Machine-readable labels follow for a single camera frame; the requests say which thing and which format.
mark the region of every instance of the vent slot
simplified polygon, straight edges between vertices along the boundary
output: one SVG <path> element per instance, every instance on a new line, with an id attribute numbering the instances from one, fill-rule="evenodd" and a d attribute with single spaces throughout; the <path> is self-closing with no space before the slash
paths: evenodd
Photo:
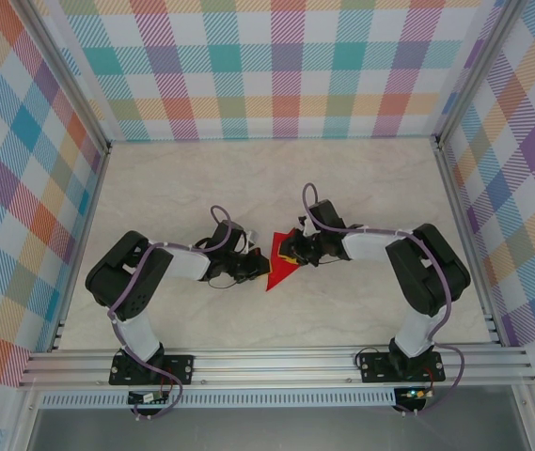
<path id="1" fill-rule="evenodd" d="M 183 392 L 178 408 L 392 406 L 392 388 L 194 390 Z M 46 392 L 41 409 L 130 409 L 125 391 Z"/>

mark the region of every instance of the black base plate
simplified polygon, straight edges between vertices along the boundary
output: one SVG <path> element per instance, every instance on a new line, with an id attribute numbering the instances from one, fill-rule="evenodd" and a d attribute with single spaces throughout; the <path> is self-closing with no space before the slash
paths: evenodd
<path id="1" fill-rule="evenodd" d="M 373 382 L 430 382 L 430 375 L 427 371 L 418 371 L 410 378 L 402 379 L 397 374 L 395 368 L 388 361 L 388 352 L 362 352 L 357 358 L 360 368 L 367 365 L 367 369 L 361 369 L 361 381 L 364 383 Z M 424 367 L 427 367 L 433 373 L 434 382 L 445 380 L 445 368 L 442 367 L 439 352 L 429 352 Z"/>
<path id="2" fill-rule="evenodd" d="M 140 366 L 124 351 L 119 351 L 113 358 L 112 368 L 108 383 L 110 385 L 160 385 L 161 376 Z M 160 364 L 160 368 L 171 373 L 181 381 L 182 385 L 192 383 L 192 374 L 194 373 L 194 356 L 193 355 L 165 355 Z M 170 386 L 170 381 L 164 381 L 165 387 Z"/>

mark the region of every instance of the red wire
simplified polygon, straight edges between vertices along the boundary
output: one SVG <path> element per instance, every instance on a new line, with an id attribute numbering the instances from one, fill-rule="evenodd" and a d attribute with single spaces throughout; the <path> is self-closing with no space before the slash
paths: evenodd
<path id="1" fill-rule="evenodd" d="M 427 366 L 424 366 L 424 371 L 426 371 L 430 376 L 430 388 L 428 389 L 428 391 L 432 391 L 434 388 L 434 374 Z"/>

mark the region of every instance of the gray floor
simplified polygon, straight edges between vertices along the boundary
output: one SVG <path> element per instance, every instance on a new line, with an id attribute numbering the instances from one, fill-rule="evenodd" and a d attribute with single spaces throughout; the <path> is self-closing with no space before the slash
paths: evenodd
<path id="1" fill-rule="evenodd" d="M 521 451 L 525 443 L 511 388 L 464 387 L 404 419 L 391 408 L 180 409 L 149 423 L 128 411 L 42 411 L 29 451 Z"/>

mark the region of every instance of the marble floor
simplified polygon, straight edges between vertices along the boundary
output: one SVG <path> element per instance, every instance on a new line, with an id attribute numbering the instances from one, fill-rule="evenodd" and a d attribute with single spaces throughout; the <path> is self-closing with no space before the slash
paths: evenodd
<path id="1" fill-rule="evenodd" d="M 414 228 L 435 224 L 462 256 L 447 196 L 427 139 L 255 140 L 117 144 L 77 280 L 61 349 L 118 346 L 105 309 L 85 290 L 88 271 L 128 230 L 183 244 L 211 236 L 212 204 L 260 233 L 303 213 L 301 190 L 316 183 L 347 225 Z M 228 285 L 227 276 L 214 280 Z M 230 289 L 164 279 L 149 304 L 166 347 L 276 347 L 384 344 L 408 304 L 388 263 L 337 262 L 299 269 L 265 292 L 266 277 Z M 441 342 L 489 340 L 473 286 L 453 304 Z"/>

